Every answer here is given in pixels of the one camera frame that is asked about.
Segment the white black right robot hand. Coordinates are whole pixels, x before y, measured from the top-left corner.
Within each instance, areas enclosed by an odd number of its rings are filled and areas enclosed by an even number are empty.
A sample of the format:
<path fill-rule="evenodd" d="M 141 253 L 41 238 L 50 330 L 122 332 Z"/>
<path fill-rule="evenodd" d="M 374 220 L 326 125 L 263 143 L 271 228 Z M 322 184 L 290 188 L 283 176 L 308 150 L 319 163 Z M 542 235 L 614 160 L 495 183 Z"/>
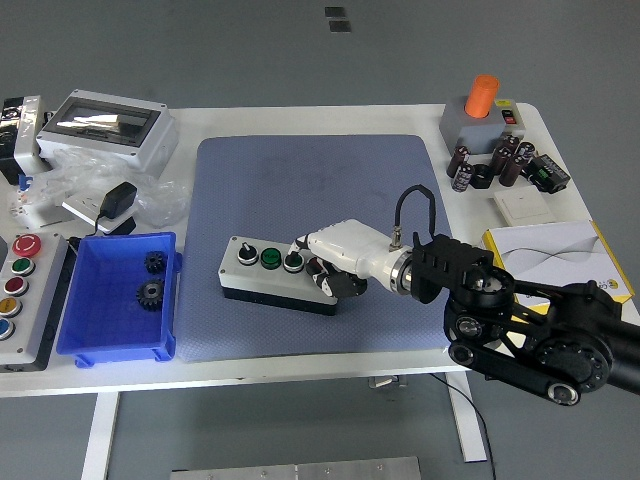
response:
<path fill-rule="evenodd" d="M 369 278 L 398 293 L 400 267 L 409 255 L 408 247 L 355 219 L 297 238 L 287 256 L 296 258 L 302 250 L 312 255 L 306 272 L 314 284 L 337 299 L 363 294 Z"/>

